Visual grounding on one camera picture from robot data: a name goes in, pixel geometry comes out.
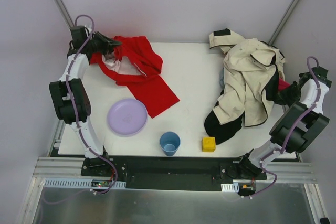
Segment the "cream and black jacket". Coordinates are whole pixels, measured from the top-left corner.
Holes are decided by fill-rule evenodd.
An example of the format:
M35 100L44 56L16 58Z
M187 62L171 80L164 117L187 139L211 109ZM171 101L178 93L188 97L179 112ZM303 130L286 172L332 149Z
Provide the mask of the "cream and black jacket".
M221 125L244 116L244 126L264 124L274 106L273 94L285 78L284 55L256 38L247 39L226 28L209 35L210 48L224 54L224 92L213 108Z

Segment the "magenta pink cloth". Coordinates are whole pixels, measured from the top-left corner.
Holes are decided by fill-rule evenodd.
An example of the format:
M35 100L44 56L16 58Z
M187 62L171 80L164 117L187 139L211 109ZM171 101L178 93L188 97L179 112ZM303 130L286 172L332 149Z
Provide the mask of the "magenta pink cloth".
M282 78L279 79L278 82L278 90L277 93L280 93L281 91L285 90L286 88L288 88L290 86L289 83L287 83L285 80L283 80Z

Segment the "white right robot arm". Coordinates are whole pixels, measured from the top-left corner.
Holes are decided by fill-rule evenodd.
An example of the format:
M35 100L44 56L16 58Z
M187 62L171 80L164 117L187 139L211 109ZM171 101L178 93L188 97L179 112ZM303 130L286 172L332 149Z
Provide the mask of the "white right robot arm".
M270 130L270 140L246 153L236 164L238 179L252 179L283 154L303 152L326 128L330 119L323 115L324 96L332 82L320 73L314 78L302 73L298 82L279 92L288 110Z

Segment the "red cloth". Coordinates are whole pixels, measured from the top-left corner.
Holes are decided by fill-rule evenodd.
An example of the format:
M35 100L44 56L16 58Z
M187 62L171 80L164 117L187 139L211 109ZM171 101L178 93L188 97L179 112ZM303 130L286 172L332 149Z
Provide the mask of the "red cloth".
M151 118L169 109L180 100L161 77L163 59L154 52L145 36L122 37L109 55L96 52L90 60L118 86L127 87L142 102Z

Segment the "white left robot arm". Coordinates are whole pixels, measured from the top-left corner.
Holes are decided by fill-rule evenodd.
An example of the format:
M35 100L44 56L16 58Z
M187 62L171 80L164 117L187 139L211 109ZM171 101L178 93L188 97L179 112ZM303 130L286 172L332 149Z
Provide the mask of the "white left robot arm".
M68 124L81 142L86 166L108 165L108 154L90 120L91 104L82 79L93 54L111 54L121 43L85 26L75 26L70 33L68 63L59 80L49 84L51 99L57 118Z

